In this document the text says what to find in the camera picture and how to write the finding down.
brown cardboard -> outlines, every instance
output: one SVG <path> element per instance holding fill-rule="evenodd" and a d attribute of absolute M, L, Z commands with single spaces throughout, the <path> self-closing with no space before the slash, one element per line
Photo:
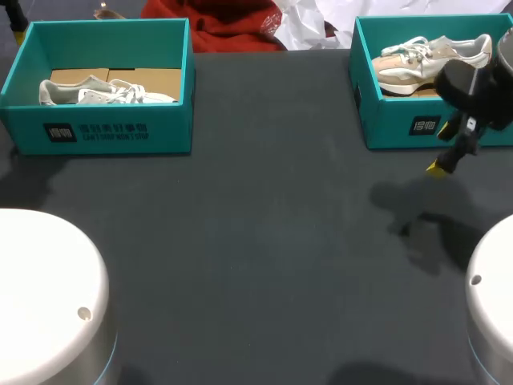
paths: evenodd
<path fill-rule="evenodd" d="M 419 98 L 436 98 L 438 94 L 434 88 L 426 88 L 425 90 L 420 90 L 415 92 Z"/>
<path fill-rule="evenodd" d="M 113 79 L 139 84 L 146 92 L 158 92 L 180 100 L 182 71 L 174 68 L 136 68 L 134 70 L 109 70 L 107 81 Z"/>
<path fill-rule="evenodd" d="M 100 80 L 107 81 L 109 75 L 108 68 L 79 68 L 72 70 L 53 70 L 50 80 L 54 83 L 77 84 L 86 79 L 89 75 L 94 75 Z"/>
<path fill-rule="evenodd" d="M 395 95 L 385 95 L 383 94 L 384 98 L 436 98 L 438 97 L 438 94 L 434 90 L 434 88 L 425 88 L 423 90 L 417 90 L 412 95 L 408 96 L 395 96 Z"/>

black table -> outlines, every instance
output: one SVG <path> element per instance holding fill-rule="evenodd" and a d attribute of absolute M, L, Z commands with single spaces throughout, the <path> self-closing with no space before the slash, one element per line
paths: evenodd
<path fill-rule="evenodd" d="M 2 132 L 0 205 L 105 258 L 122 385 L 472 383 L 465 264 L 513 213 L 513 152 L 433 181 L 436 152 L 368 151 L 347 63 L 197 55 L 190 156 L 24 158 Z"/>

shoe box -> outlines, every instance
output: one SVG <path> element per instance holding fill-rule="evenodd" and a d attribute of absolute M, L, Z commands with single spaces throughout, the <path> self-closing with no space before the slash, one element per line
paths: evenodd
<path fill-rule="evenodd" d="M 121 79 L 177 103 L 41 106 L 39 84 Z M 0 94 L 25 155 L 190 152 L 195 66 L 187 19 L 33 22 Z"/>
<path fill-rule="evenodd" d="M 362 124 L 366 145 L 379 148 L 435 148 L 450 143 L 436 133 L 454 113 L 434 89 L 420 89 L 407 97 L 383 95 L 372 66 L 385 47 L 395 46 L 415 36 L 428 40 L 445 35 L 453 40 L 476 39 L 489 34 L 493 47 L 513 26 L 509 14 L 425 15 L 359 17 L 356 19 L 349 54 L 349 77 Z M 513 130 L 487 130 L 482 146 L 513 145 Z"/>

red cloth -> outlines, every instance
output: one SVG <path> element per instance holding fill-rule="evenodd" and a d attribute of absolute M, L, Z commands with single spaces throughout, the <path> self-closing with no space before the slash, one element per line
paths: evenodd
<path fill-rule="evenodd" d="M 272 0 L 147 0 L 142 18 L 188 18 L 195 52 L 280 51 L 261 34 Z"/>

white sneaker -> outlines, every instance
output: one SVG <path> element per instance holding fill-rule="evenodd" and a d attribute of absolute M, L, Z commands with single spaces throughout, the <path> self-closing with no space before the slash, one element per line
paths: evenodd
<path fill-rule="evenodd" d="M 442 36 L 430 42 L 419 36 L 406 43 L 387 47 L 372 61 L 379 87 L 398 94 L 411 95 L 425 84 L 433 83 L 443 66 L 452 59 L 481 68 L 491 60 L 492 43 L 488 34 L 476 40 L 454 41 Z"/>
<path fill-rule="evenodd" d="M 78 84 L 57 84 L 43 80 L 39 85 L 39 103 L 107 104 L 107 103 L 173 103 L 171 96 L 146 92 L 143 86 L 123 80 L 104 82 L 91 75 Z"/>

